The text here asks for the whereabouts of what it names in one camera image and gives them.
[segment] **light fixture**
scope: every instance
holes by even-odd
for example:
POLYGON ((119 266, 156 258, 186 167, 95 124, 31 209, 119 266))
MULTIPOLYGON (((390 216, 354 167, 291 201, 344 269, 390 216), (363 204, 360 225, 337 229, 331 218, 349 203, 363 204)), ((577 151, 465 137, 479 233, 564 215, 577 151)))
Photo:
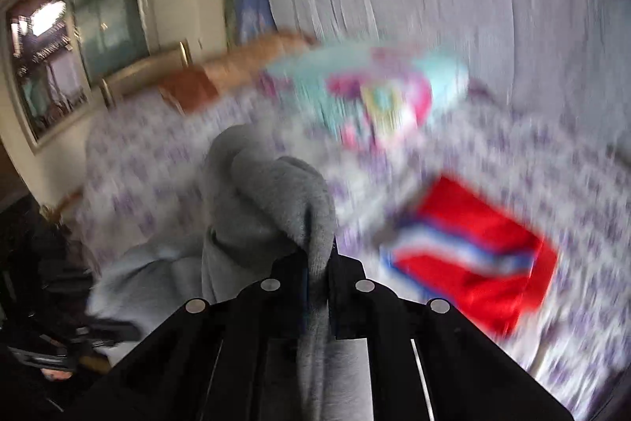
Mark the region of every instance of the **light fixture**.
POLYGON ((33 34, 39 36, 48 31, 57 22, 65 10, 65 2, 57 1, 45 4, 31 15, 33 34))

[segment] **purple floral pattern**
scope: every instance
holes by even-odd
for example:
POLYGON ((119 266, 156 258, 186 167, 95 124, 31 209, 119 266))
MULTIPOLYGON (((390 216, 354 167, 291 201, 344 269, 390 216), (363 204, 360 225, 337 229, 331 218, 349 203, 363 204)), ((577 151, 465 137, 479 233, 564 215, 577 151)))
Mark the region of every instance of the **purple floral pattern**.
POLYGON ((577 421, 631 359, 631 177, 590 142, 470 100, 387 154, 343 149, 259 92, 182 118, 148 93, 95 123, 78 213, 95 269, 158 234, 202 230, 198 170, 223 129, 256 120, 278 155, 304 159, 334 195, 340 250, 400 296, 427 300, 379 259, 380 233, 441 173, 457 175, 558 250, 542 308, 497 343, 577 421))

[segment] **gray cloth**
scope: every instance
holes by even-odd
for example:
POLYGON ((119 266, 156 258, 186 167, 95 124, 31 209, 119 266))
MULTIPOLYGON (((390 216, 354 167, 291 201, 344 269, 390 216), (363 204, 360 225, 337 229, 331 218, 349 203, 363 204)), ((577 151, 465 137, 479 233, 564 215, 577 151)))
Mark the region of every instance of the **gray cloth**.
MULTIPOLYGON (((308 261, 307 330, 298 342, 296 375, 286 373, 286 363, 276 367, 282 368, 280 383, 297 379, 305 419, 371 419, 365 341, 334 341, 329 333, 326 264, 336 217, 324 178, 298 159, 273 159, 256 129, 241 125, 214 140, 201 185, 208 216, 203 243, 191 237, 181 253, 164 241, 128 251, 103 274, 90 312, 130 320, 146 334, 188 298, 199 296, 193 293, 200 283, 210 303, 229 300, 269 276, 276 259, 301 249, 308 261), (160 281, 173 287, 161 289, 160 281)), ((276 391, 271 404, 283 403, 278 387, 268 391, 276 391)), ((300 414, 266 410, 276 412, 277 420, 280 412, 288 420, 300 414)))

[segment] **red towel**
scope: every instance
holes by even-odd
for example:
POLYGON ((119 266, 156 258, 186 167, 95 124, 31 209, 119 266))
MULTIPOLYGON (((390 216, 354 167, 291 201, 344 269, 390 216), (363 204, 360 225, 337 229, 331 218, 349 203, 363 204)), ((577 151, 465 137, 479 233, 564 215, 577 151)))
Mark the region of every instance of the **red towel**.
POLYGON ((445 176, 383 250, 390 265, 503 336, 541 306, 556 266, 543 238, 445 176))

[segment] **wooden bed frame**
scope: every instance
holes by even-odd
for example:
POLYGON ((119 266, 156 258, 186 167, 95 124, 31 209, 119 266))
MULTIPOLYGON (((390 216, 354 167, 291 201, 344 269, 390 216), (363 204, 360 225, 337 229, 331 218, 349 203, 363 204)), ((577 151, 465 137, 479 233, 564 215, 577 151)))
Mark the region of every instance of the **wooden bed frame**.
POLYGON ((101 80, 105 105, 111 109, 125 97, 134 95, 155 85, 168 74, 190 65, 189 47, 186 41, 174 47, 147 56, 101 80))

